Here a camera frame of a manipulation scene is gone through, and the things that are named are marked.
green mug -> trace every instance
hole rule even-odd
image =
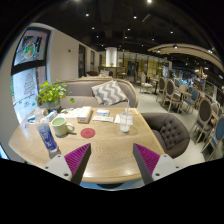
[[[72,124],[68,124],[64,117],[56,117],[51,121],[51,125],[57,136],[64,136],[67,133],[74,132],[75,128]]]

patterned cushion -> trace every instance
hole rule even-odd
[[[97,89],[97,92],[105,106],[110,106],[127,99],[127,96],[121,90],[116,81],[101,86]]]
[[[110,71],[101,70],[99,76],[101,76],[101,77],[108,77],[109,73],[110,73]]]
[[[100,84],[100,85],[91,87],[92,90],[93,90],[93,94],[94,94],[94,96],[96,97],[96,100],[97,100],[98,104],[103,104],[103,101],[102,101],[102,99],[100,98],[100,96],[98,95],[97,90],[98,90],[101,86],[104,86],[104,85],[107,85],[108,83],[113,83],[113,82],[114,82],[114,81],[111,80],[111,81],[109,81],[109,82],[105,82],[105,83],[103,83],[103,84]]]

table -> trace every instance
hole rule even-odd
[[[155,79],[155,78],[150,78],[150,79],[156,82],[155,92],[152,93],[152,94],[157,95],[156,90],[157,90],[157,86],[158,86],[159,79]]]
[[[182,89],[179,89],[178,87],[175,87],[175,90],[177,90],[178,92],[180,92],[180,100],[181,100],[181,101],[183,101],[183,98],[184,98],[185,95],[187,95],[187,96],[191,96],[191,93],[186,92],[186,91],[184,91],[184,90],[182,90]],[[176,109],[174,109],[174,111],[177,112],[178,109],[179,109],[179,107],[180,107],[180,104],[178,105],[178,107],[177,107]]]
[[[124,108],[105,109],[110,111],[109,116],[113,116],[114,119],[116,114],[124,111]],[[96,114],[96,110],[97,108],[93,108],[92,117]],[[147,147],[159,155],[165,153],[140,113],[134,115],[133,126],[126,134],[121,132],[120,125],[115,123],[92,121],[92,118],[89,124],[79,124],[75,118],[66,118],[66,120],[74,125],[75,134],[68,134],[64,138],[56,137],[50,124],[50,129],[62,155],[91,143],[92,154],[82,182],[117,184],[141,179],[133,155],[133,143]],[[27,125],[27,123],[25,119],[16,128],[9,141],[9,146],[30,164],[43,167],[50,161],[49,153],[35,125]],[[96,132],[95,136],[90,139],[82,138],[80,132],[84,128],[93,128]]]

coaster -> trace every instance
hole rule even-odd
[[[85,128],[81,131],[83,138],[92,138],[95,135],[95,131],[92,128]]]

dining chair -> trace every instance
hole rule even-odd
[[[166,101],[169,101],[170,102],[169,109],[168,109],[168,113],[170,111],[170,108],[171,108],[171,104],[172,103],[180,104],[180,106],[178,107],[178,110],[177,110],[177,113],[178,113],[179,110],[180,110],[182,101],[180,100],[180,97],[178,97],[177,95],[175,95],[175,85],[174,85],[174,82],[171,79],[168,79],[168,81],[167,81],[166,94],[165,94],[165,97],[164,98],[165,99],[163,101],[163,105],[162,106],[164,106],[164,104],[165,104]]]
[[[149,83],[146,83],[145,82],[146,80],[146,75],[144,72],[142,72],[141,74],[141,87],[140,87],[140,92],[141,92],[141,89],[143,87],[143,93],[145,92],[145,88],[148,90],[148,88],[153,88],[153,86]]]
[[[210,134],[212,131],[212,126],[209,124],[209,121],[212,117],[212,107],[211,103],[207,98],[204,98],[201,100],[199,104],[199,110],[198,110],[198,116],[197,119],[191,128],[189,134],[192,132],[194,127],[198,128],[200,130],[200,135],[198,139],[195,142],[195,145],[198,143],[199,139],[201,138],[202,134],[205,134],[205,137],[203,141],[206,139],[206,137]]]
[[[162,95],[162,104],[165,97],[165,88],[166,88],[165,79],[161,77],[159,79],[159,92],[157,93],[156,101],[158,100],[159,96]]]
[[[221,115],[222,115],[222,108],[219,108],[218,117],[220,117]]]
[[[212,103],[212,110],[218,115],[219,107],[217,103]]]
[[[212,146],[213,151],[212,151],[211,155],[209,156],[209,158],[207,159],[207,161],[209,161],[212,158],[212,155],[214,154],[220,141],[222,141],[223,138],[224,138],[224,115],[221,115],[219,117],[219,120],[218,120],[216,126],[215,126],[214,133],[212,135],[210,135],[210,138],[209,138],[207,144],[205,144],[205,146],[201,150],[201,152],[203,152],[209,144]]]
[[[190,107],[192,107],[192,112],[193,113],[193,107],[195,106],[196,104],[196,100],[198,99],[199,97],[199,91],[197,89],[194,89],[192,91],[192,95],[191,95],[191,98],[185,98],[184,99],[184,102],[186,102],[188,105],[187,105],[187,108],[186,110],[189,111]]]

